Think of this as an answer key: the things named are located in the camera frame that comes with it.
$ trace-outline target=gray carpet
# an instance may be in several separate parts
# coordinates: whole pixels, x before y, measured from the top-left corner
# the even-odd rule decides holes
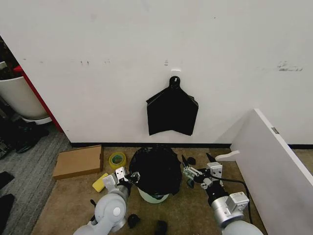
[[[40,215],[55,184],[52,179],[57,155],[70,149],[64,133],[48,124],[49,135],[25,153],[9,153],[0,160],[0,172],[7,171],[15,179],[0,190],[0,196],[11,193],[15,202],[3,235],[28,235]]]

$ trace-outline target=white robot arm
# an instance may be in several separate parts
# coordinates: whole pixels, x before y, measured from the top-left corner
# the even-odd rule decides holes
[[[107,235],[125,225],[126,203],[131,188],[126,174],[125,168],[121,167],[115,174],[103,178],[108,194],[98,201],[91,221],[80,227],[74,235]]]
[[[199,170],[190,167],[183,156],[183,173],[192,182],[192,184],[189,184],[191,187],[193,187],[194,182],[200,183],[209,196],[208,203],[214,210],[214,217],[222,230],[222,234],[263,235],[253,224],[242,221],[244,217],[243,210],[246,206],[249,206],[249,198],[243,192],[228,194],[224,190],[221,181],[223,166],[209,154],[207,156],[210,162],[206,168]]]

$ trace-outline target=white bin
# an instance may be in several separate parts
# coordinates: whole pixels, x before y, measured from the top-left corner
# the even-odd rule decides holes
[[[0,80],[0,95],[12,109],[28,120],[47,118],[48,114],[24,77]]]
[[[146,202],[154,203],[154,204],[161,203],[161,202],[165,201],[165,199],[166,199],[166,198],[168,197],[168,195],[169,195],[169,194],[164,195],[162,199],[157,200],[157,199],[155,199],[154,197],[152,197],[152,196],[150,196],[149,194],[147,194],[146,192],[140,190],[139,188],[138,188],[138,191],[139,191],[140,196],[141,196]]]

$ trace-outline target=black baseboard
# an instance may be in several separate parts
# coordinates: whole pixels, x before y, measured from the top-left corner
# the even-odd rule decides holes
[[[289,144],[292,149],[313,149],[313,144]]]
[[[108,143],[108,142],[75,142],[72,147],[81,148],[93,145],[103,147],[154,147],[163,145],[169,148],[229,148],[230,143]],[[313,149],[313,144],[289,144],[292,149]]]

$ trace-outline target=yellow sponge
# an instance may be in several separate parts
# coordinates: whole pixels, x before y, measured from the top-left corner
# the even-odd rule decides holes
[[[96,182],[94,182],[92,184],[92,187],[97,191],[97,192],[101,192],[102,189],[104,189],[105,185],[102,181],[102,179],[104,177],[107,177],[108,176],[108,173],[105,173],[103,176],[101,176],[99,179],[97,179]]]

